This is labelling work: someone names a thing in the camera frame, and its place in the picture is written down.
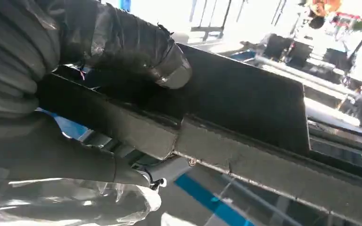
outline blue floor marking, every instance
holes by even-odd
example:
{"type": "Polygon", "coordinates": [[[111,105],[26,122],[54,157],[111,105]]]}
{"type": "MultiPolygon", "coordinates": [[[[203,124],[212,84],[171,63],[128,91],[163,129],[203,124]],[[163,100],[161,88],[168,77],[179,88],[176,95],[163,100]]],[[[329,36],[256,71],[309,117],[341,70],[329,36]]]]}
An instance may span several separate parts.
{"type": "Polygon", "coordinates": [[[203,188],[198,182],[188,177],[186,174],[181,175],[175,184],[192,196],[196,201],[212,211],[218,218],[222,219],[230,226],[254,226],[246,220],[233,208],[219,200],[211,192],[203,188]]]}

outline black metal plate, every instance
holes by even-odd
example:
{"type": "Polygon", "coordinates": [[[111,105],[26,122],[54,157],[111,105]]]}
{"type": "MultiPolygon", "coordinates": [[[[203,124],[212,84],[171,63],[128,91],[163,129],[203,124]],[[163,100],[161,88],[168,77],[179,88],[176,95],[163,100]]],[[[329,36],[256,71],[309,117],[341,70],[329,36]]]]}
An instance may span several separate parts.
{"type": "Polygon", "coordinates": [[[185,87],[168,90],[118,74],[112,75],[113,85],[100,92],[176,123],[193,114],[286,150],[309,150],[301,83],[220,55],[181,48],[193,69],[185,87]]]}

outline black sleeve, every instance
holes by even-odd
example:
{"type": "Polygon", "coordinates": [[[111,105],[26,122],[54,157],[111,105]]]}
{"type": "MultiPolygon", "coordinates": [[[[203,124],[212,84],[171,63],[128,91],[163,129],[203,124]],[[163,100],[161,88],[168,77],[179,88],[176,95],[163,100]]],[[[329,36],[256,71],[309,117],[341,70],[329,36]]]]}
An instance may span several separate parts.
{"type": "Polygon", "coordinates": [[[156,83],[182,87],[191,70],[170,33],[96,0],[36,0],[62,28],[62,64],[129,68],[156,83]]]}
{"type": "Polygon", "coordinates": [[[38,101],[37,82],[58,64],[119,66],[179,88],[188,61],[169,32],[95,0],[0,0],[0,116],[21,117],[38,101]]]}

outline bolt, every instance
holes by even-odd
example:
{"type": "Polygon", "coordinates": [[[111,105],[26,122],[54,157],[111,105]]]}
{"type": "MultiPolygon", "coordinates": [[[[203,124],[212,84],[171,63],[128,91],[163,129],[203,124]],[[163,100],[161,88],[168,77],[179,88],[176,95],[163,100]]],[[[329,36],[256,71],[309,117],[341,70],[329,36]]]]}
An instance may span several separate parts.
{"type": "Polygon", "coordinates": [[[188,165],[194,167],[196,165],[196,159],[188,159],[188,165]]]}

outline clear plastic bag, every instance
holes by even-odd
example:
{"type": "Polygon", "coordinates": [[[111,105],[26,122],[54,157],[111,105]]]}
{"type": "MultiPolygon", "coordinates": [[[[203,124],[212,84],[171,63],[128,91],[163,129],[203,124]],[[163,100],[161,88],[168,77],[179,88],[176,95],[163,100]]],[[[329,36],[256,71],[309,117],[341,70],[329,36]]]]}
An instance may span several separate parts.
{"type": "Polygon", "coordinates": [[[0,226],[127,226],[160,207],[137,185],[66,178],[0,181],[0,226]]]}

